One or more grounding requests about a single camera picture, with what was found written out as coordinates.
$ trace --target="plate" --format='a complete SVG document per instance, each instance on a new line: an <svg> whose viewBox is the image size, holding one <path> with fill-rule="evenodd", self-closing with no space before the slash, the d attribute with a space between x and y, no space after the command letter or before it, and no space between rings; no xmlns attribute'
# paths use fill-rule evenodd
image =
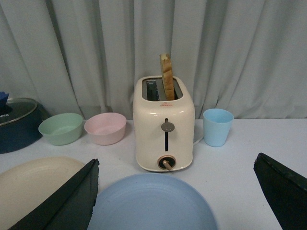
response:
<svg viewBox="0 0 307 230"><path fill-rule="evenodd" d="M88 230L216 230L205 199L189 184L158 173L126 177L103 190Z"/></svg>
<svg viewBox="0 0 307 230"><path fill-rule="evenodd" d="M18 165L0 174L0 229L8 229L57 191L82 167L67 157Z"/></svg>

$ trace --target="toast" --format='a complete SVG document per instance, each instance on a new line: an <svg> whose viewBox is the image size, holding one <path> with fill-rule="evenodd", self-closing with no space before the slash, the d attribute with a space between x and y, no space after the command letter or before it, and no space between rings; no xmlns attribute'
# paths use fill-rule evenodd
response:
<svg viewBox="0 0 307 230"><path fill-rule="evenodd" d="M169 54L160 55L162 82L164 86L164 91L166 94L166 99L168 101L175 99L174 84L173 84L173 72L172 63Z"/></svg>

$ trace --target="pot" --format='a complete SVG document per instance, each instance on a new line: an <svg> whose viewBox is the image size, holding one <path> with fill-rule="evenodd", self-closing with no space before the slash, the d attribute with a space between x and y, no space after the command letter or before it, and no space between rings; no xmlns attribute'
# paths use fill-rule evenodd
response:
<svg viewBox="0 0 307 230"><path fill-rule="evenodd" d="M10 98L0 107L0 153L13 152L31 145L42 135L38 102L30 98Z"/></svg>

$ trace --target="toaster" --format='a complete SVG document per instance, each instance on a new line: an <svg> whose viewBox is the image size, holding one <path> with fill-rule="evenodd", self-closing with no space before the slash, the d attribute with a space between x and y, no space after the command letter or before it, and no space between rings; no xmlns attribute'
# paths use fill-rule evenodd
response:
<svg viewBox="0 0 307 230"><path fill-rule="evenodd" d="M138 164L153 172L175 171L193 160L195 108L184 83L173 76L175 100L168 101L162 76L137 81L133 123Z"/></svg>

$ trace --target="toaster slot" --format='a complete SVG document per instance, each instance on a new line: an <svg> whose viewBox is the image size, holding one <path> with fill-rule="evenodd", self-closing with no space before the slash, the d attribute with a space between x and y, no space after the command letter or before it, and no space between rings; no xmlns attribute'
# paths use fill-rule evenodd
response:
<svg viewBox="0 0 307 230"><path fill-rule="evenodd" d="M165 132L165 151L168 151L168 133Z"/></svg>
<svg viewBox="0 0 307 230"><path fill-rule="evenodd" d="M183 94L176 79L174 79L173 84L176 100L181 98ZM144 80L142 83L142 97L145 100L152 102L167 101L162 78L150 78Z"/></svg>

